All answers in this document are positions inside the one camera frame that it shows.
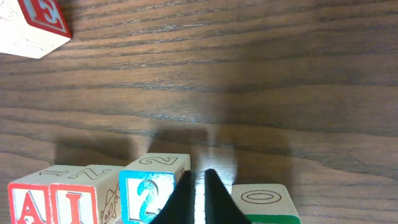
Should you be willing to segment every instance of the wooden table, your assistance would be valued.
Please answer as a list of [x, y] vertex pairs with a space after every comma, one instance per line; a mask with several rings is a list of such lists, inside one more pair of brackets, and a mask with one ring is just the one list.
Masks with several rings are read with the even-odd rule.
[[63, 0], [73, 39], [0, 56], [0, 208], [52, 164], [149, 152], [285, 184], [303, 223], [398, 223], [398, 2]]

